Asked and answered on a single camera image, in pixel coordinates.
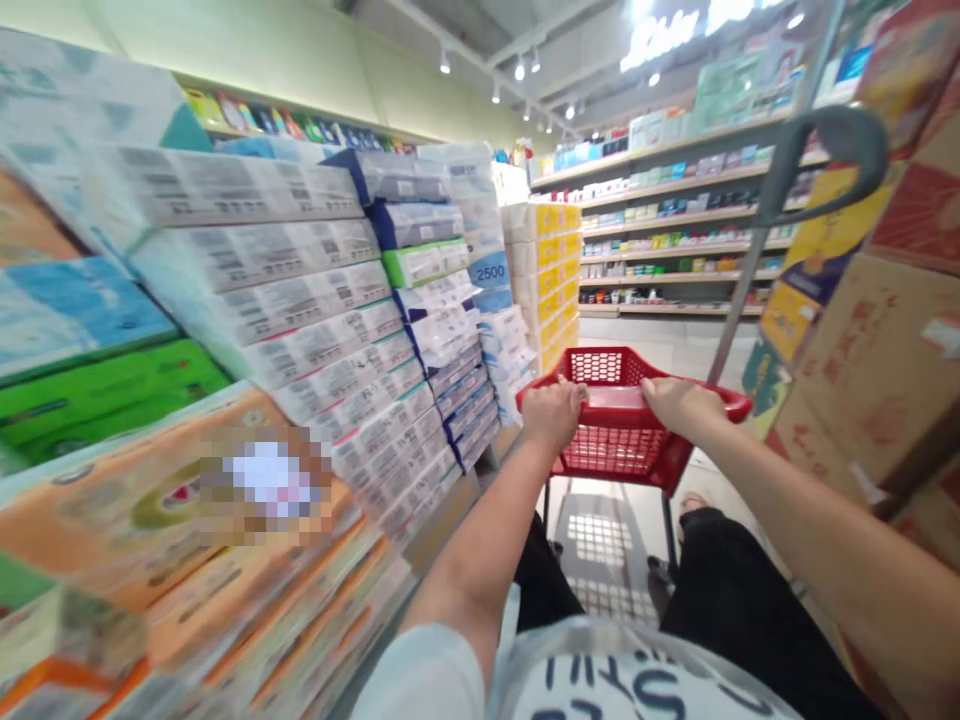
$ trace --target hand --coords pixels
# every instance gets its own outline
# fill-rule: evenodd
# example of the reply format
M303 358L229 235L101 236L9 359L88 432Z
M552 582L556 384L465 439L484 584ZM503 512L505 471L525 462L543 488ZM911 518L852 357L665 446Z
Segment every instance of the hand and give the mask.
M580 398L580 388L563 378L555 385L528 391L523 398L526 441L559 455L577 433Z
M644 378L647 405L664 427L696 443L698 432L715 422L729 422L723 400L690 380Z

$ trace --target store sign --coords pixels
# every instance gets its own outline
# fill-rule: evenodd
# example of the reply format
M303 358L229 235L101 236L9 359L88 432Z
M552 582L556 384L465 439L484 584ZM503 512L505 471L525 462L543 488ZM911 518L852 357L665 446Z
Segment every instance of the store sign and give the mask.
M744 20L756 8L779 5L783 0L710 0L706 23L700 23L700 13L685 14L678 10L668 22L649 14L651 0L634 0L633 34L630 52L620 61L620 72L632 70L648 60L660 57L674 48L690 42L694 35L712 35L731 21Z

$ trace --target red shopping cart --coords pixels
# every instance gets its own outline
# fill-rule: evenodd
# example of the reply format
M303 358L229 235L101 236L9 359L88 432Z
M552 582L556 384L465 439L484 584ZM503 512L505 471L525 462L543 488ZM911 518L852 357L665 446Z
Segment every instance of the red shopping cart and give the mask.
M580 410L580 426L573 442L560 453L551 471L554 475L608 480L632 485L649 485L662 492L663 521L667 533L667 563L651 556L651 572L664 582L676 578L670 498L680 483L693 446L660 424L647 407L640 389L643 378L669 377L646 363L628 347L568 348L548 375L517 393L523 407L528 390L559 382L560 376L588 386L588 398ZM742 422L753 401L745 395L715 386L734 422ZM550 480L544 491L543 522L547 525L550 507Z

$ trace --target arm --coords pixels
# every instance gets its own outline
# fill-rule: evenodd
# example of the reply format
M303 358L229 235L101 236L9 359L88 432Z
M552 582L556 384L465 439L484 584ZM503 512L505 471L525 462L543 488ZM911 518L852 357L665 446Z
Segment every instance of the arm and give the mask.
M701 447L771 542L915 717L960 706L960 577L730 423L688 381L647 381L668 428Z
M439 623L467 639L490 685L500 623L540 489L577 429L577 386L527 393L523 440L453 534L407 611L400 632Z

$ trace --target black pants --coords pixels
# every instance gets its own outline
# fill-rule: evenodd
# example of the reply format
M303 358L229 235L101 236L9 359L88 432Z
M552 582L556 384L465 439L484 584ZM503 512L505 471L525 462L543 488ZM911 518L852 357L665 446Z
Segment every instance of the black pants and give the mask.
M753 535L715 508L680 518L677 586L660 630L746 670L805 718L882 718ZM518 630L582 614L534 517L515 581Z

